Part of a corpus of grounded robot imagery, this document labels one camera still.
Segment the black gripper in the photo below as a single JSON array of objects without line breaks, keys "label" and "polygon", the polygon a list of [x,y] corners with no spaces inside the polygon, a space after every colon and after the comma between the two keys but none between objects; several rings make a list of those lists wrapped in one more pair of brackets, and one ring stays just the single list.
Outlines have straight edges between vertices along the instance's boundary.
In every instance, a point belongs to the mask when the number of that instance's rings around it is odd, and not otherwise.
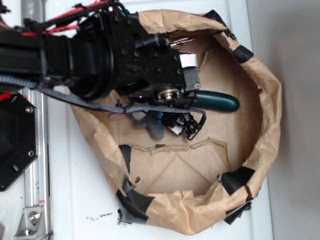
[{"label": "black gripper", "polygon": [[[94,101],[116,91],[124,97],[146,99],[154,105],[186,105],[197,100],[200,78],[195,67],[183,67],[180,53],[161,34],[148,33],[136,14],[95,13],[80,24],[84,77],[74,93]],[[203,127],[190,113],[164,113],[162,125],[176,136],[193,140]]]}]

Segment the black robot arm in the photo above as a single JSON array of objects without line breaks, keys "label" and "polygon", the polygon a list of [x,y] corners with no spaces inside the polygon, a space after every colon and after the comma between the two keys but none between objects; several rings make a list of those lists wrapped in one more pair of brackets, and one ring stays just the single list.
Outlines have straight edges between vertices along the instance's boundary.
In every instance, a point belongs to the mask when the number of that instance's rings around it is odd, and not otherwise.
[{"label": "black robot arm", "polygon": [[179,126],[192,140],[206,117],[195,121],[200,79],[196,66],[132,14],[106,6],[77,5],[46,22],[0,31],[0,90],[27,87],[58,98],[64,85],[76,96],[64,102],[114,113],[162,112],[166,127]]}]

